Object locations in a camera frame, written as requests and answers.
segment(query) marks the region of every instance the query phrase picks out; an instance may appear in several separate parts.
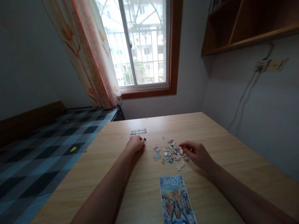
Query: tree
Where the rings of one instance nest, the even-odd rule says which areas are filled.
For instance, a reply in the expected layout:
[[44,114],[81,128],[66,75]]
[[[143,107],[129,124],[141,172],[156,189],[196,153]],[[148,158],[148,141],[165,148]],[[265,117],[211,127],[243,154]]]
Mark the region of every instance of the tree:
[[[137,61],[136,59],[134,60],[134,67],[135,67],[135,72],[136,72],[136,79],[139,84],[145,83],[145,78],[149,77],[149,74],[147,72],[147,68],[143,66],[143,63],[140,61]],[[124,72],[125,78],[127,80],[127,84],[133,85],[134,84],[134,79],[133,79],[133,74],[132,74],[132,68],[129,65],[128,69]]]

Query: table surface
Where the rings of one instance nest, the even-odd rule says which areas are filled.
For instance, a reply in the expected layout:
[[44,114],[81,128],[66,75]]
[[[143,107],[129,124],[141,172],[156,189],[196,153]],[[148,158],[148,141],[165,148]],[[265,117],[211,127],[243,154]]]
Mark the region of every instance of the table surface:
[[202,112],[109,122],[101,130],[32,223],[69,223],[115,162],[132,130],[146,128],[145,151],[132,174],[116,223],[163,223],[159,177],[182,173],[198,223],[244,223],[191,161],[182,171],[155,161],[153,147],[202,142],[212,158],[252,190],[299,220],[299,184]]

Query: checkered bedsheet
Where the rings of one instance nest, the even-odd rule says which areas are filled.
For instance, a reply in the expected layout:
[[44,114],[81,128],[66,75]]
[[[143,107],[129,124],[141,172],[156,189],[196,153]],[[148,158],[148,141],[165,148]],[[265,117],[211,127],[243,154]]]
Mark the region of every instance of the checkered bedsheet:
[[69,110],[1,148],[0,223],[30,223],[116,112]]

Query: electrical cable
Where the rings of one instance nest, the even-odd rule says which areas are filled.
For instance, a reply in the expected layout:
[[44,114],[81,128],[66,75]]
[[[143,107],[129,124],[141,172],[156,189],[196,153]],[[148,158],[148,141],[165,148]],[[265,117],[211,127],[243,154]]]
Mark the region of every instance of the electrical cable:
[[270,57],[270,55],[271,55],[271,53],[272,53],[272,50],[273,50],[273,48],[274,48],[274,43],[273,43],[273,42],[269,42],[268,44],[270,44],[270,46],[271,46],[271,47],[270,47],[270,51],[269,51],[267,57],[264,58],[263,60],[267,60],[267,59]]
[[238,107],[237,107],[237,110],[236,110],[234,119],[231,121],[230,125],[228,126],[228,130],[230,130],[231,126],[234,124],[234,122],[235,122],[235,120],[236,120],[236,118],[237,118],[237,114],[238,114],[238,111],[239,111],[239,108],[240,108],[242,99],[243,99],[243,97],[245,96],[245,93],[246,93],[246,91],[247,91],[249,85],[251,84],[253,78],[255,77],[255,74],[257,73],[257,71],[258,71],[258,70],[256,70],[256,71],[253,73],[253,76],[251,77],[249,83],[247,84],[247,86],[246,86],[246,88],[245,88],[245,90],[244,90],[244,93],[243,93],[243,95],[242,95],[242,97],[241,97],[241,99],[240,99],[240,101],[239,101],[239,104],[238,104]]
[[[269,44],[270,44],[270,50],[269,50],[269,52],[268,52],[267,57],[264,58],[263,60],[267,60],[267,59],[270,57],[270,55],[271,55],[271,53],[272,53],[272,51],[273,51],[274,43],[273,43],[273,42],[269,42]],[[255,70],[255,72],[253,73],[253,76],[251,77],[251,79],[250,79],[248,85],[246,86],[246,88],[245,88],[245,90],[244,90],[244,93],[243,93],[243,95],[242,95],[242,97],[241,97],[241,99],[240,99],[240,101],[239,101],[239,104],[238,104],[238,107],[237,107],[237,110],[236,110],[234,119],[233,119],[232,122],[229,124],[227,130],[230,130],[230,128],[232,127],[232,125],[233,125],[234,122],[236,121],[236,119],[237,119],[237,114],[238,114],[238,111],[239,111],[241,102],[242,102],[242,100],[243,100],[243,98],[244,98],[244,96],[245,96],[245,94],[246,94],[246,91],[247,91],[248,87],[250,86],[252,80],[254,79],[255,74],[256,74],[257,72],[259,72],[258,77],[256,78],[256,80],[254,81],[253,85],[251,86],[251,88],[250,88],[250,90],[249,90],[249,94],[250,94],[251,89],[253,88],[253,86],[254,86],[254,85],[256,84],[256,82],[258,81],[258,79],[259,79],[259,77],[260,77],[260,75],[261,75],[261,73],[262,73],[261,71],[262,71],[262,67],[258,67],[257,70]]]
[[247,98],[246,100],[244,101],[243,105],[242,105],[242,109],[241,109],[241,114],[240,114],[240,120],[239,120],[239,123],[237,125],[237,128],[236,128],[236,136],[238,136],[238,132],[239,132],[239,128],[240,128],[240,124],[242,122],[242,119],[243,119],[243,112],[244,112],[244,108],[245,108],[245,105],[246,103],[248,102],[249,100],[249,97],[250,97],[250,94],[251,94],[251,91],[253,89],[253,87],[255,86],[255,84],[258,82],[260,76],[261,76],[261,71],[259,71],[259,74],[258,76],[256,77],[255,81],[253,82],[252,86],[250,87],[249,91],[248,91],[248,95],[247,95]]

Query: white wall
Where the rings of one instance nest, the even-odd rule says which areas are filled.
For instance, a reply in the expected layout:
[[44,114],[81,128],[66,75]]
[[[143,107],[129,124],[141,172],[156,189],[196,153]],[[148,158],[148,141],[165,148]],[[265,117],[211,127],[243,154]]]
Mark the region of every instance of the white wall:
[[27,55],[0,26],[0,120],[57,101]]
[[209,1],[184,0],[178,87],[175,96],[124,100],[126,119],[201,111],[213,58],[201,57]]
[[0,26],[0,119],[57,100],[90,106],[42,1],[0,1]]
[[[274,43],[270,58],[289,60],[281,72],[262,73],[230,132],[299,182],[299,35]],[[202,111],[228,129],[255,63],[269,48],[264,43],[217,55]]]

